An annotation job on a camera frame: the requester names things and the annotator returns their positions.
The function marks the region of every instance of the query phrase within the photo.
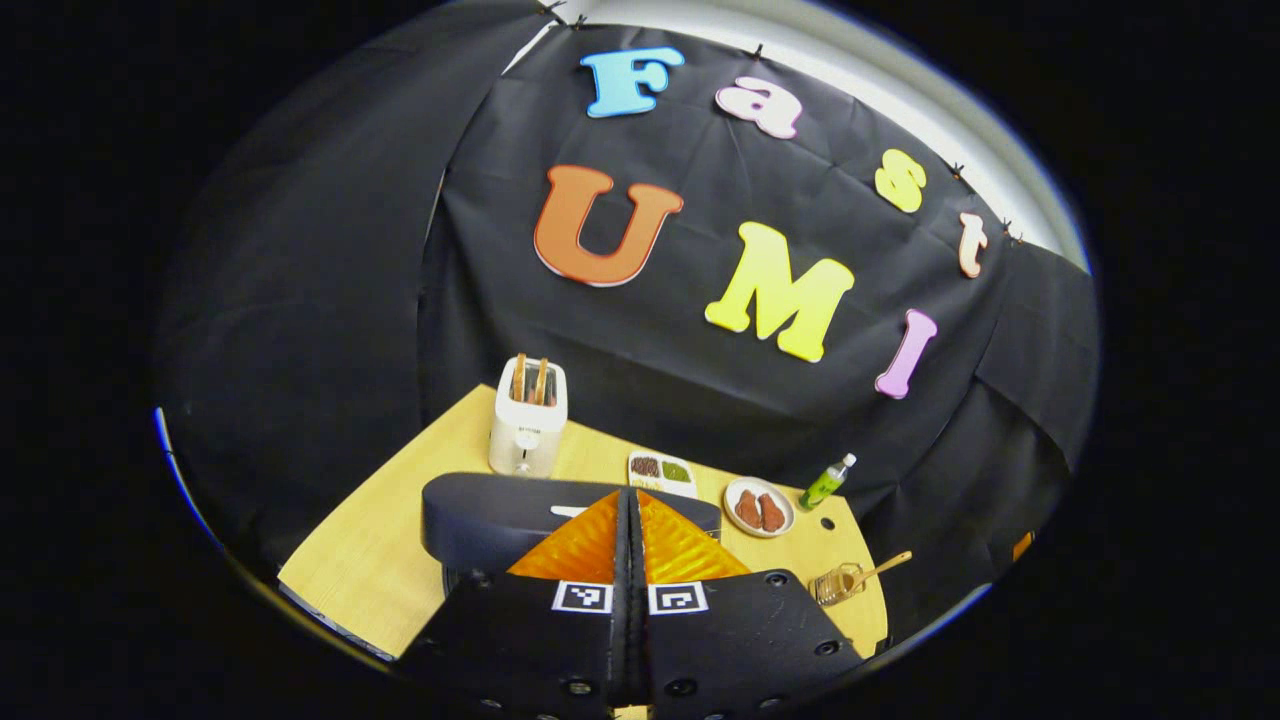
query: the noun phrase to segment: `black fabric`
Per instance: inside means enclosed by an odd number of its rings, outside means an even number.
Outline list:
[[[192,208],[156,402],[229,542],[283,562],[421,429],[431,201],[540,9],[451,4],[362,46],[264,118]]]
[[[1010,245],[1010,290],[974,382],[942,434],[884,500],[859,516],[890,633],[905,638],[996,580],[1012,548],[1061,500],[1084,445],[1101,359],[1089,275],[1030,243]]]
[[[1001,236],[950,159],[768,59],[557,26],[499,78],[549,22],[538,9],[462,3],[362,47],[266,118],[200,199],[163,314],[157,402],[219,534],[283,562],[425,424],[527,352],[566,369],[573,420],[637,445],[791,486],[856,454],[840,493],[873,556],[915,553],[883,578],[895,637],[998,577],[1088,429],[1091,278]],[[664,45],[686,61],[653,111],[586,115],[584,55]],[[801,100],[795,138],[714,105],[740,76]],[[913,214],[874,190],[890,147],[928,174]],[[539,260],[557,164],[613,178],[582,232],[596,252],[621,238],[631,184],[684,197],[631,282],[589,287]],[[989,238],[975,279],[957,266],[961,211]],[[794,277],[823,258],[852,272],[819,363],[756,340],[754,319],[744,333],[705,320],[746,220],[788,238]],[[874,380],[913,307],[938,336],[892,400]]]
[[[1093,278],[1042,247],[1016,245],[1012,290],[975,375],[1062,448],[1084,450],[1098,386],[1101,329]]]
[[[584,55],[664,45],[685,64],[671,69],[654,110],[586,115],[595,85],[579,67]],[[801,100],[795,138],[769,137],[714,105],[716,90],[742,74]],[[931,178],[914,214],[874,190],[890,147]],[[684,197],[630,283],[589,287],[539,260],[532,232],[550,188],[547,170],[557,164],[613,178],[582,231],[582,245],[596,252],[621,238],[632,183]],[[808,76],[664,31],[552,28],[494,85],[449,167],[422,263],[424,420],[527,352],[566,368],[570,415],[580,423],[786,484],[805,484],[854,451],[851,483],[888,492],[960,404],[1000,309],[1007,249],[992,242],[982,275],[964,278],[960,211],[998,227],[916,138]],[[736,334],[705,320],[741,258],[745,220],[788,238],[795,277],[823,258],[854,273],[819,363],[782,352],[776,337],[758,341],[754,329]],[[896,401],[874,382],[897,351],[910,307],[941,331],[910,395]]]

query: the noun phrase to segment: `blue letter f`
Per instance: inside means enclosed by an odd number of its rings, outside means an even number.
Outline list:
[[[637,68],[637,63],[644,64]],[[644,47],[588,55],[581,64],[595,73],[595,102],[588,105],[586,114],[609,118],[653,110],[658,101],[641,95],[640,85],[654,92],[667,90],[666,65],[684,65],[685,56],[675,47]]]

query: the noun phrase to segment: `letter m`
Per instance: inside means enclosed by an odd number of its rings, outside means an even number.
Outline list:
[[[778,348],[796,357],[822,360],[822,341],[840,299],[854,287],[854,274],[824,258],[799,281],[791,281],[787,238],[778,231],[746,222],[737,228],[745,247],[724,296],[707,306],[707,320],[740,333],[751,324],[746,306],[755,296],[755,337],[767,340],[792,315],[778,334]]]

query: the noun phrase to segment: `green bottle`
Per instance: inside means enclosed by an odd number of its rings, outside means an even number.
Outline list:
[[[822,503],[823,500],[827,500],[828,495],[836,492],[836,488],[844,484],[845,475],[849,474],[849,469],[852,468],[856,461],[858,459],[854,457],[852,454],[849,454],[845,455],[844,461],[827,468],[822,477],[814,480],[814,483],[809,486],[809,489],[804,491],[804,495],[800,496],[800,507],[813,510]]]

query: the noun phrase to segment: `white toaster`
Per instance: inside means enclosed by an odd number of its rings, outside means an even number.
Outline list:
[[[538,397],[538,378],[544,363],[543,395]],[[489,466],[503,475],[549,478],[567,421],[564,370],[545,359],[530,360],[524,354],[507,360],[493,404]]]

